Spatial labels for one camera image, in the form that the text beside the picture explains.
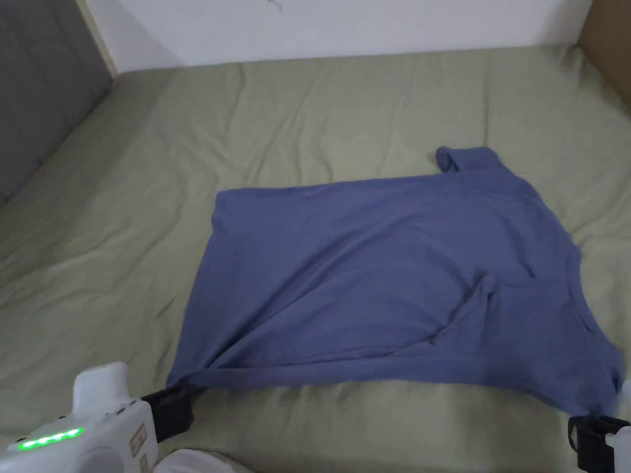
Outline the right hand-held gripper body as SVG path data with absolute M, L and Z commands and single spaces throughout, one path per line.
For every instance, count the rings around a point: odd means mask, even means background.
M 572 406 L 568 444 L 583 472 L 630 472 L 630 422 Z

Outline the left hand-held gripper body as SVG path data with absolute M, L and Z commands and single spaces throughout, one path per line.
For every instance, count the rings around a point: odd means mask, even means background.
M 188 388 L 132 397 L 125 363 L 93 367 L 75 379 L 71 412 L 8 445 L 1 471 L 152 472 L 159 444 L 193 420 Z

